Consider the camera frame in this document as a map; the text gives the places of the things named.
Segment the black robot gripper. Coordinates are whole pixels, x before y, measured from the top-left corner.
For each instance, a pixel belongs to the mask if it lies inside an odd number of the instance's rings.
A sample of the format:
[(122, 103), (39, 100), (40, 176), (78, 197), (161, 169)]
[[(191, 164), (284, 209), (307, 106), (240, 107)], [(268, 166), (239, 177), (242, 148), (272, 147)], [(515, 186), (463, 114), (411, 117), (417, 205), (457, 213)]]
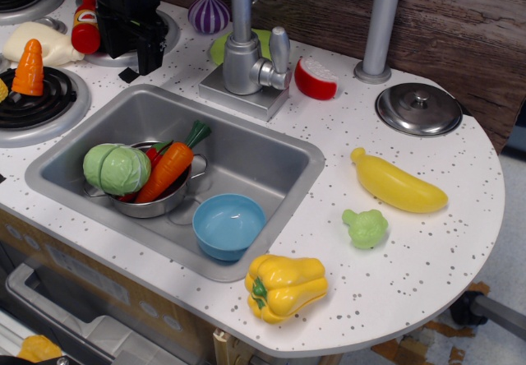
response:
[(162, 66), (164, 24), (160, 0), (96, 0), (101, 43), (111, 58), (136, 49), (138, 69), (148, 75)]

